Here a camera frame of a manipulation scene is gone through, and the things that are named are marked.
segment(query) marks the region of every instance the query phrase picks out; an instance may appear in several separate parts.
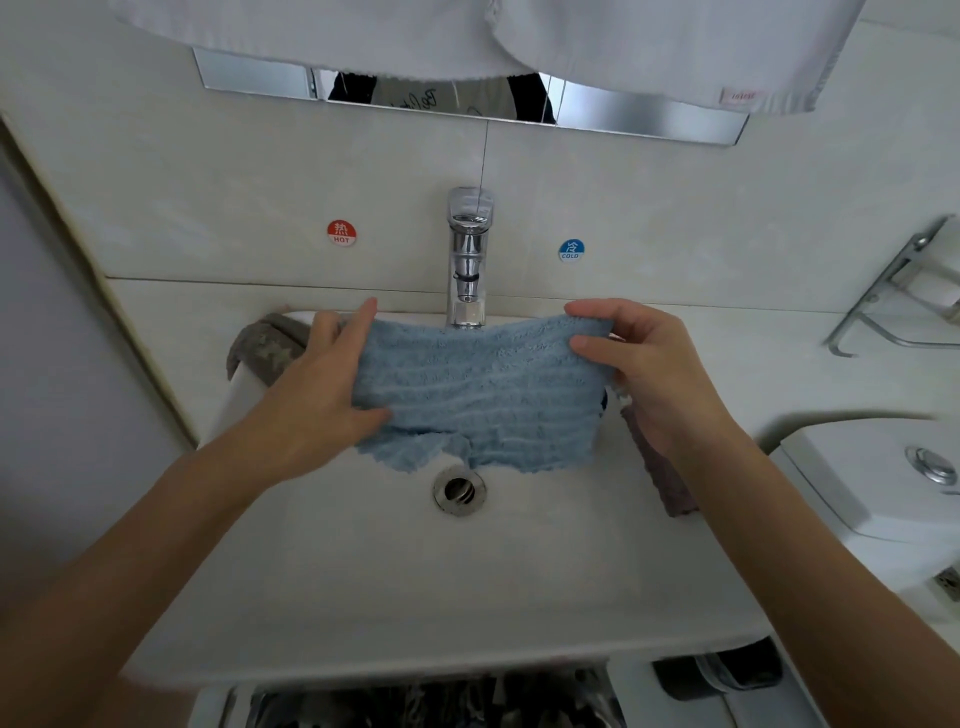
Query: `metal towel rack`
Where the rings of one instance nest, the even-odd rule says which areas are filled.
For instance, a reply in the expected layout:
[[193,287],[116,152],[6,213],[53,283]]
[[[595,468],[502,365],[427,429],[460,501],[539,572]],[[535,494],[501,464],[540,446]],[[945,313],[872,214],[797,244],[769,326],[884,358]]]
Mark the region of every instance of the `metal towel rack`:
[[931,313],[936,315],[940,314],[940,312],[932,304],[922,301],[903,288],[903,286],[894,280],[894,277],[908,266],[915,266],[917,268],[923,268],[931,271],[947,280],[952,280],[954,283],[960,286],[960,272],[941,264],[924,252],[926,246],[929,245],[930,241],[933,240],[937,232],[940,231],[940,228],[942,228],[944,223],[951,217],[953,217],[953,215],[944,215],[927,230],[916,233],[907,241],[907,244],[903,246],[902,250],[900,250],[900,252],[897,254],[897,257],[890,262],[890,265],[883,269],[883,273],[881,273],[874,281],[873,285],[867,289],[867,292],[860,297],[860,300],[856,302],[856,305],[844,317],[843,321],[840,322],[840,325],[835,328],[827,338],[826,344],[830,350],[830,353],[847,358],[853,358],[856,356],[855,353],[847,353],[842,351],[840,349],[840,341],[857,322],[865,324],[868,328],[878,333],[891,344],[896,344],[899,347],[910,347],[911,349],[960,350],[960,343],[952,344],[935,341],[912,341],[910,339],[901,338],[895,333],[884,328],[876,321],[876,319],[866,312],[866,309],[870,305],[880,300],[882,294],[890,290],[894,290],[907,296],[912,301],[919,303],[924,308],[931,311]]

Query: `faucet spout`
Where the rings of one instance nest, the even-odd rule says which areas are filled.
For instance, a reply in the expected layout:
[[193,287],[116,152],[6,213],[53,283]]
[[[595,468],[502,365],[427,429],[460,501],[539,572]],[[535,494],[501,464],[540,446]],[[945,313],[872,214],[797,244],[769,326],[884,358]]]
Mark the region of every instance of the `faucet spout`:
[[446,324],[479,328],[487,321],[487,238],[493,224],[493,195],[480,187],[454,187],[446,198],[450,226]]

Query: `towel label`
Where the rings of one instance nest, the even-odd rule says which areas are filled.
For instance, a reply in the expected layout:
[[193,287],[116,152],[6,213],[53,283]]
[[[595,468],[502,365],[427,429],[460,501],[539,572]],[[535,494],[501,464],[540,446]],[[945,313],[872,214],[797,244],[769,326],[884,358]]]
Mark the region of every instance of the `towel label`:
[[334,245],[349,248],[357,241],[357,228],[346,220],[334,220],[326,226],[326,236]]
[[583,240],[570,238],[560,246],[560,260],[564,263],[572,263],[574,260],[580,260],[586,252],[587,246],[584,245]]
[[751,107],[766,95],[766,91],[724,86],[724,89],[720,92],[720,105],[725,107]]

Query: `sink drain stopper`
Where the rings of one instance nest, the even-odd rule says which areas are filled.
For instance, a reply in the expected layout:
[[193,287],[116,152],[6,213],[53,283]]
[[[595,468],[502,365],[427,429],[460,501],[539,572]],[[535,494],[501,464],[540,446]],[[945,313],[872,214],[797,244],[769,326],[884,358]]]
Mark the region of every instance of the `sink drain stopper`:
[[474,471],[454,465],[433,481],[433,499],[440,510],[451,516],[469,516],[487,499],[487,486]]

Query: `sink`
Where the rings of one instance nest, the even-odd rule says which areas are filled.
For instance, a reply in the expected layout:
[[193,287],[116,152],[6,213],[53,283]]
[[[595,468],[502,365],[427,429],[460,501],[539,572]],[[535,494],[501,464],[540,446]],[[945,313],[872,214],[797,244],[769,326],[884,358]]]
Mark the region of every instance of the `sink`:
[[[263,392],[241,366],[207,439]],[[656,659],[769,634],[703,519],[665,515],[617,410],[611,398],[588,467],[480,469],[486,500],[464,518],[433,497],[460,464],[447,455],[406,474],[351,449],[280,484],[204,561],[128,671],[168,687],[279,684]]]

